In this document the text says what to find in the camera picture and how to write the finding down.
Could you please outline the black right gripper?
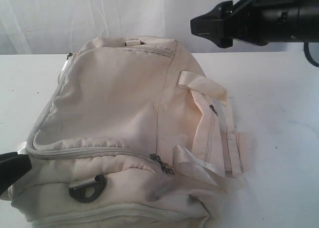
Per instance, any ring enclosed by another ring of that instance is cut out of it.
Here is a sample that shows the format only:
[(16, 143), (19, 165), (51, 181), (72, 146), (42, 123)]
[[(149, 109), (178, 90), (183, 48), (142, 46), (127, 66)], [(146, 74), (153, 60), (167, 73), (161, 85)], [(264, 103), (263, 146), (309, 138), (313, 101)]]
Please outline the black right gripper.
[(221, 2), (214, 8), (214, 18), (204, 14), (190, 21), (191, 33), (213, 42), (219, 48), (232, 47), (234, 40), (252, 45), (267, 45), (254, 28), (259, 19), (257, 1)]

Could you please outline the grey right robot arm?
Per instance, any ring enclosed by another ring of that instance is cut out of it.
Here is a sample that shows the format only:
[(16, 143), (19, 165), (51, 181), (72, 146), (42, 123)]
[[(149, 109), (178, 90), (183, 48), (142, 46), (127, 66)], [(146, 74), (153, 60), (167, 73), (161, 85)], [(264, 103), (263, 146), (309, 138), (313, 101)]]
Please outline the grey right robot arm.
[(219, 48), (234, 40), (257, 46), (318, 42), (319, 0), (228, 0), (193, 18), (190, 30)]

